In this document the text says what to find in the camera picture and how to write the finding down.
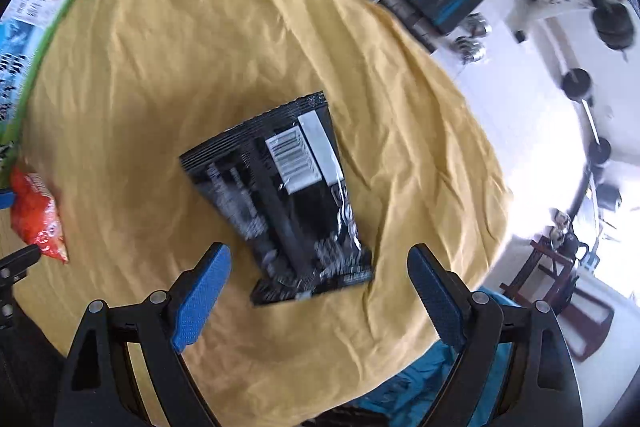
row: yellow tablecloth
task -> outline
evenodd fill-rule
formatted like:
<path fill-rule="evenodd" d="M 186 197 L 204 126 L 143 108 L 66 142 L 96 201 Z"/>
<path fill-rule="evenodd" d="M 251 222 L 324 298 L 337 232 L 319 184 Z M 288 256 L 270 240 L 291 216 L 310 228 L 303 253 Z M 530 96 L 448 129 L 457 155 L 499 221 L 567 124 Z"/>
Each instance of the yellow tablecloth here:
<path fill-rule="evenodd" d="M 320 89 L 377 277 L 254 309 L 252 256 L 178 155 Z M 427 243 L 474 287 L 506 233 L 510 194 L 465 100 L 368 0 L 76 0 L 24 156 L 58 198 L 70 263 L 43 259 L 17 298 L 63 352 L 92 299 L 141 301 L 213 241 L 230 246 L 230 280 L 184 355 L 225 427 L 289 427 L 396 374 L 436 339 L 408 249 Z"/>

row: black snack bag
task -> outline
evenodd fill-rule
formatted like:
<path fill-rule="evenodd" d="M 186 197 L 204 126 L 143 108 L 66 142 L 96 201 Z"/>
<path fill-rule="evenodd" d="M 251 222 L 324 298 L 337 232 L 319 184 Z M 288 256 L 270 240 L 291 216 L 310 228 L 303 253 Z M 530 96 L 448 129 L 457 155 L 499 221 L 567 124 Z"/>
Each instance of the black snack bag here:
<path fill-rule="evenodd" d="M 180 163 L 251 245 L 264 274 L 252 291 L 254 304 L 373 279 L 322 92 L 242 122 L 186 152 Z"/>

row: blue rubber fingertip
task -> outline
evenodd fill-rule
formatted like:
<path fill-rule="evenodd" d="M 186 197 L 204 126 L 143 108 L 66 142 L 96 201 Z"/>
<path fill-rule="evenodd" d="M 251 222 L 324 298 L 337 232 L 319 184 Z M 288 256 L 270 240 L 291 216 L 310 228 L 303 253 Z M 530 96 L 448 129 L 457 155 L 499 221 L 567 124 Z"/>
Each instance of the blue rubber fingertip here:
<path fill-rule="evenodd" d="M 440 340 L 462 350 L 466 343 L 462 312 L 417 247 L 409 250 L 406 267 Z"/>
<path fill-rule="evenodd" d="M 178 309 L 171 342 L 181 353 L 198 340 L 231 272 L 231 253 L 222 245 Z"/>

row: white label on package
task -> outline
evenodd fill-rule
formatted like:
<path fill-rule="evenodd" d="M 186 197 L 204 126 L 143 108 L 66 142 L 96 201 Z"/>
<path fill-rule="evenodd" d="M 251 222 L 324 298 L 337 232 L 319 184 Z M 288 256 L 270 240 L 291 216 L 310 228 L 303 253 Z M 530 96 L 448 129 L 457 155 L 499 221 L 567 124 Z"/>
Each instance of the white label on package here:
<path fill-rule="evenodd" d="M 47 28 L 58 16 L 65 0 L 11 0 L 0 22 L 9 19 Z"/>
<path fill-rule="evenodd" d="M 276 134 L 265 140 L 265 143 L 289 194 L 322 179 L 318 164 L 306 144 L 300 127 L 295 126 Z"/>
<path fill-rule="evenodd" d="M 324 132 L 318 114 L 313 110 L 298 117 L 298 121 L 305 132 L 311 150 L 314 152 L 318 165 L 324 176 L 326 184 L 331 186 L 344 179 L 340 162 L 335 155 L 334 148 Z"/>

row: red plastic package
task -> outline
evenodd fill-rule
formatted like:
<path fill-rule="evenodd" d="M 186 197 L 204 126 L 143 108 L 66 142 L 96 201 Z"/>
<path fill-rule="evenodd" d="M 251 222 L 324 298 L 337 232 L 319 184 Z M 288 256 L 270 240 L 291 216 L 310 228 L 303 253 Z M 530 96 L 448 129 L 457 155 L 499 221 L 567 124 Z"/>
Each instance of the red plastic package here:
<path fill-rule="evenodd" d="M 62 225 L 51 192 L 34 173 L 19 168 L 11 171 L 15 201 L 11 207 L 11 228 L 27 245 L 35 243 L 44 255 L 68 263 Z"/>

